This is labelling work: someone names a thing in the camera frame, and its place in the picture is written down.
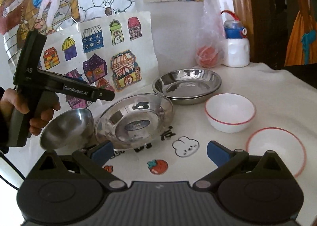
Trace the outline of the white red-rimmed bowl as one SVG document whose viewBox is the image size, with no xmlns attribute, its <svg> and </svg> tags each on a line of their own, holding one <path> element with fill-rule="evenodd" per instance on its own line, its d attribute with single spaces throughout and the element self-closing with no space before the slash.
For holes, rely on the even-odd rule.
<svg viewBox="0 0 317 226">
<path fill-rule="evenodd" d="M 211 126 L 224 133 L 244 131 L 256 116 L 254 103 L 234 93 L 212 96 L 206 101 L 204 110 Z"/>
<path fill-rule="evenodd" d="M 278 127 L 266 127 L 254 132 L 246 143 L 251 155 L 263 155 L 267 150 L 275 151 L 294 177 L 298 177 L 307 162 L 303 143 L 290 131 Z"/>
</svg>

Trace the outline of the deep steel bowl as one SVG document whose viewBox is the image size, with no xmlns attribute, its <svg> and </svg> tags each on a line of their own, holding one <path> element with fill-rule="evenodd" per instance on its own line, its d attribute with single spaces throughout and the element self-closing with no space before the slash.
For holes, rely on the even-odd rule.
<svg viewBox="0 0 317 226">
<path fill-rule="evenodd" d="M 45 127 L 40 137 L 40 146 L 45 150 L 82 148 L 91 140 L 94 125 L 94 118 L 89 109 L 66 111 Z"/>
</svg>

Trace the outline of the clear plastic bag red item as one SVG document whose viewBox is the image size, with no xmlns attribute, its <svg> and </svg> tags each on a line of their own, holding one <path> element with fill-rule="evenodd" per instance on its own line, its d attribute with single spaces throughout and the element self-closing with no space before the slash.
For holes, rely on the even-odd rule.
<svg viewBox="0 0 317 226">
<path fill-rule="evenodd" d="M 215 0 L 203 0 L 203 11 L 196 34 L 195 60 L 200 67 L 213 68 L 223 60 L 225 39 L 220 8 Z"/>
</svg>

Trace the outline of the houses drawing paper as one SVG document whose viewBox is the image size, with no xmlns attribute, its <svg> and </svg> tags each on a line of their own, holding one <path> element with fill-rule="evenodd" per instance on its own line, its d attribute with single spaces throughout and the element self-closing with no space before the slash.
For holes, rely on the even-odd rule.
<svg viewBox="0 0 317 226">
<path fill-rule="evenodd" d="M 38 69 L 115 92 L 135 94 L 158 76 L 151 13 L 105 16 L 48 35 Z"/>
</svg>

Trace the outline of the white printed table mat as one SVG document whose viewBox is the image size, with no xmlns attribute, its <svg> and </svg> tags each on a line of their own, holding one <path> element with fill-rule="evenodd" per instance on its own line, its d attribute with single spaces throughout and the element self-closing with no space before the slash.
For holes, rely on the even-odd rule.
<svg viewBox="0 0 317 226">
<path fill-rule="evenodd" d="M 174 120 L 150 148 L 116 151 L 103 169 L 130 183 L 194 182 L 216 168 L 215 140 L 251 155 L 274 150 L 301 185 L 316 184 L 316 89 L 264 64 L 217 69 L 219 93 L 205 103 L 175 106 Z"/>
</svg>

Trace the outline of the white bottle blue red cap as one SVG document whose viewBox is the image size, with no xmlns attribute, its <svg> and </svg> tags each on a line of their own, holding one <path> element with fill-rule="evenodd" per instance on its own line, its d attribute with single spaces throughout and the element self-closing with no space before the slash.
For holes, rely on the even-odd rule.
<svg viewBox="0 0 317 226">
<path fill-rule="evenodd" d="M 226 39 L 223 42 L 224 57 L 222 64 L 226 67 L 241 68 L 250 63 L 250 43 L 247 38 L 248 30 L 241 20 L 230 10 L 222 10 L 231 19 L 223 24 Z"/>
</svg>

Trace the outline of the shallow steel plate with sticker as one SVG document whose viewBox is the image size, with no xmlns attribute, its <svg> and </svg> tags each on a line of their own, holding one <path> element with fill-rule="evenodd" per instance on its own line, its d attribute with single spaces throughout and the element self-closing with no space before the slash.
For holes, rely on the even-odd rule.
<svg viewBox="0 0 317 226">
<path fill-rule="evenodd" d="M 126 97 L 108 107 L 95 124 L 99 143 L 111 141 L 116 151 L 137 149 L 159 138 L 174 117 L 173 103 L 158 94 Z"/>
</svg>

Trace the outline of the orange dress figure painting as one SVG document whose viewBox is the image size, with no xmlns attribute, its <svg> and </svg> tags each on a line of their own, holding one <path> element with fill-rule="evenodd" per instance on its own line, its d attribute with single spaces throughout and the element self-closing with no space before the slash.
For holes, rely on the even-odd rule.
<svg viewBox="0 0 317 226">
<path fill-rule="evenodd" d="M 284 66 L 316 63 L 316 16 L 313 0 L 297 0 L 299 11 L 287 44 Z"/>
</svg>

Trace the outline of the brown wooden door frame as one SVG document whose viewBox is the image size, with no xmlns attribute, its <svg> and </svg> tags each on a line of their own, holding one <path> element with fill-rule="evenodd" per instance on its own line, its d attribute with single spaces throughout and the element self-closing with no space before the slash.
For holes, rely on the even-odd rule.
<svg viewBox="0 0 317 226">
<path fill-rule="evenodd" d="M 251 0 L 233 0 L 235 15 L 241 20 L 248 30 L 248 39 L 250 43 L 250 61 L 255 62 L 255 38 L 254 38 L 254 20 Z"/>
</svg>

